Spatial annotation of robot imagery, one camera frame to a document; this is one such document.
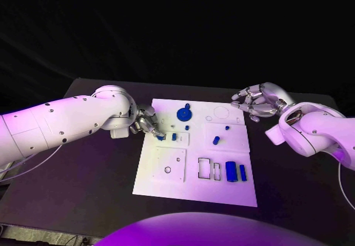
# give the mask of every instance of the white board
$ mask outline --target white board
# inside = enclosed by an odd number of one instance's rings
[[[191,104],[192,118],[182,122],[176,112],[186,103]],[[257,207],[243,111],[230,104],[165,99],[153,99],[152,106],[156,109],[159,129],[168,135],[165,141],[159,141],[152,134],[145,136],[133,194]],[[212,138],[217,135],[221,142],[214,145]],[[162,162],[158,160],[159,148],[165,149]],[[184,179],[181,170],[175,169],[176,176],[168,176],[165,172],[168,165],[178,163],[178,149],[186,151]],[[199,158],[211,160],[211,179],[198,178]],[[237,163],[238,182],[227,181],[227,161]],[[214,179],[215,163],[220,164],[217,171],[221,180]],[[247,181],[241,181],[240,165],[246,166]],[[162,172],[159,178],[153,175],[158,170]]]

